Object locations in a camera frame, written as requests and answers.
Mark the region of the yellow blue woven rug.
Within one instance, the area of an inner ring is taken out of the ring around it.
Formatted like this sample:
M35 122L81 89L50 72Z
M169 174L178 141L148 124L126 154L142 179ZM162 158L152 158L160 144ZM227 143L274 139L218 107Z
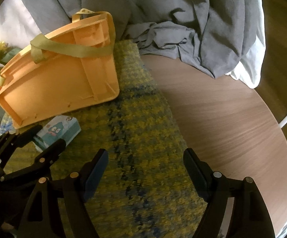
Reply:
M133 42L116 43L119 96L83 108L81 132L51 166L62 179L106 149L109 162L86 208L100 237L192 237L206 208L182 156L186 142Z

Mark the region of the orange plastic storage crate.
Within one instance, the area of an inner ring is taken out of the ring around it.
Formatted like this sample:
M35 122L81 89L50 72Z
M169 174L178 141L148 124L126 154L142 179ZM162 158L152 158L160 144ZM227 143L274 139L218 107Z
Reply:
M112 15L88 9L37 35L0 69L0 107L14 127L115 99L115 40Z

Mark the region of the teal cartoon tissue pack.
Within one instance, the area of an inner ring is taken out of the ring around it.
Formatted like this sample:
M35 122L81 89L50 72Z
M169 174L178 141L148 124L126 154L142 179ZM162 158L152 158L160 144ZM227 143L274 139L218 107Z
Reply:
M59 139L68 145L80 132L81 127L76 118L58 115L34 136L33 143L38 152L43 152Z

